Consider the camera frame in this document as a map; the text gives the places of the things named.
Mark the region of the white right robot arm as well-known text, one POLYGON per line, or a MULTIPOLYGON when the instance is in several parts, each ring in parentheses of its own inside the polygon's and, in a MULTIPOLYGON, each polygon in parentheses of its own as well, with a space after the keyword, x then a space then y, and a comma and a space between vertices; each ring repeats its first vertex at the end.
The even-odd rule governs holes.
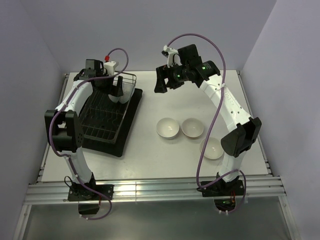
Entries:
POLYGON ((211 60, 203 61, 195 44, 178 50, 165 45, 161 53, 167 63, 156 68, 154 92, 163 94, 191 82, 209 97, 217 108, 216 115, 222 116, 225 122, 228 133, 220 140, 224 157, 216 189, 227 195, 234 188, 233 181, 239 176, 244 155, 256 142, 262 122, 241 106, 225 84, 218 67, 211 60))

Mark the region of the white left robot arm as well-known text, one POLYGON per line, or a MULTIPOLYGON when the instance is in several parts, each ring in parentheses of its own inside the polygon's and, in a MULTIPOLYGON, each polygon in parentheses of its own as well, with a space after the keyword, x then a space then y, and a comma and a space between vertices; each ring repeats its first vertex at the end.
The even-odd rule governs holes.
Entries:
POLYGON ((87 59, 64 100, 44 115, 48 143, 58 157, 65 159, 71 172, 71 190, 79 191, 86 200, 95 198, 98 188, 83 153, 84 132, 79 114, 94 89, 107 93, 115 89, 117 66, 118 62, 108 56, 104 61, 87 59))

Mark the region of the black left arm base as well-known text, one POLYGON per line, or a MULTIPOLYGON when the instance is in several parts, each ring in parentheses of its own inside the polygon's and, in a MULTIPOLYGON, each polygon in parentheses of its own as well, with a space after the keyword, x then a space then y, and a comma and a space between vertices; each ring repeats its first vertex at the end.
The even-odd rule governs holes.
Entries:
POLYGON ((80 183, 75 183, 69 176, 64 177, 64 184, 69 188, 68 202, 84 202, 84 201, 98 201, 98 203, 79 203, 78 213, 82 216, 92 218, 96 215, 101 206, 102 200, 112 200, 114 193, 113 184, 97 184, 94 174, 91 175, 89 182, 84 183, 87 188, 94 190, 94 192, 83 187, 80 183))

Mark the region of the white bowl near right arm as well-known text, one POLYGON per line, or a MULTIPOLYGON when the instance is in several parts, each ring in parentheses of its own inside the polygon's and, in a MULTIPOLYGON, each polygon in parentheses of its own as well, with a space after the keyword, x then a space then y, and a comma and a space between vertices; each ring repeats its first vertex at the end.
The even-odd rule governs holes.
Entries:
POLYGON ((224 154, 224 150, 218 139, 210 137, 205 147, 204 157, 209 160, 217 160, 224 154))

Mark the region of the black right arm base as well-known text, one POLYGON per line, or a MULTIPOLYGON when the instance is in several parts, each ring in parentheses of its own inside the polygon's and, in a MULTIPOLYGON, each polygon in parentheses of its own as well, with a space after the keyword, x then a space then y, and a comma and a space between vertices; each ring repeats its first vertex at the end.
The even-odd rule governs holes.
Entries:
POLYGON ((197 191, 201 192, 204 198, 213 197, 215 207, 225 212, 236 208, 236 197, 244 195, 245 187, 238 178, 231 182, 224 182, 222 179, 209 187, 198 188, 197 191))

